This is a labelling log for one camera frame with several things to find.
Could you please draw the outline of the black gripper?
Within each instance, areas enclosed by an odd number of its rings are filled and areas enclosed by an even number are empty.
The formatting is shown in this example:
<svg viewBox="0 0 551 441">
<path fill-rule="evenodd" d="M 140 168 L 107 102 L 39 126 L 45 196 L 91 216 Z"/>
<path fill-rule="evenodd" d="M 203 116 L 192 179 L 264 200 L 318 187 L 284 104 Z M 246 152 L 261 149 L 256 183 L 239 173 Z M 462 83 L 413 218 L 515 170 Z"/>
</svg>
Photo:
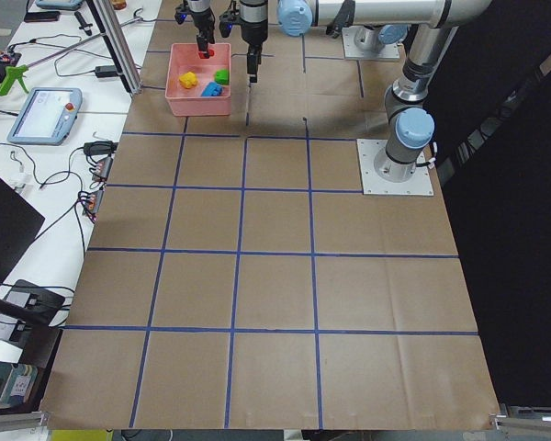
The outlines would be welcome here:
<svg viewBox="0 0 551 441">
<path fill-rule="evenodd" d="M 230 1 L 227 10 L 219 16 L 221 36 L 227 38 L 234 26 L 241 27 L 242 39 L 249 45 L 246 53 L 246 70 L 249 83 L 252 84 L 261 65 L 260 46 L 268 37 L 268 1 Z"/>
<path fill-rule="evenodd" d="M 183 0 L 175 9 L 174 18 L 181 25 L 186 16 L 191 16 L 198 30 L 198 55 L 206 56 L 213 53 L 215 16 L 209 0 Z"/>
</svg>

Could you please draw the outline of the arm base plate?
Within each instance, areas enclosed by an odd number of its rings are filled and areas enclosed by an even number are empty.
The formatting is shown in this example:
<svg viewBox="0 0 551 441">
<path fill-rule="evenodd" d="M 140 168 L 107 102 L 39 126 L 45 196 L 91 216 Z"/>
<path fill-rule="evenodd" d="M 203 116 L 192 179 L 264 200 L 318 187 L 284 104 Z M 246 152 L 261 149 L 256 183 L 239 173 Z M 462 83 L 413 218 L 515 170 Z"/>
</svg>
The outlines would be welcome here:
<svg viewBox="0 0 551 441">
<path fill-rule="evenodd" d="M 398 41 L 406 29 L 399 25 L 351 26 L 343 29 L 343 50 L 346 60 L 397 62 Z"/>
<path fill-rule="evenodd" d="M 357 139 L 363 194 L 367 196 L 432 197 L 430 171 L 418 162 L 398 164 L 386 152 L 386 140 Z"/>
</svg>

